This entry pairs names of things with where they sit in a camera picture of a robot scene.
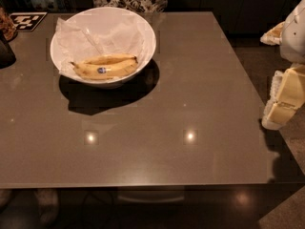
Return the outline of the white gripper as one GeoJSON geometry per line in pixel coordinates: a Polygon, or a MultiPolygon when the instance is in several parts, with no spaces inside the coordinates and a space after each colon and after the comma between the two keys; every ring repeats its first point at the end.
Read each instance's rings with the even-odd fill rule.
{"type": "Polygon", "coordinates": [[[284,73],[276,71],[272,79],[262,126],[279,130],[285,126],[305,103],[305,0],[301,0],[281,22],[260,37],[266,45],[280,45],[281,57],[292,62],[284,73]]]}

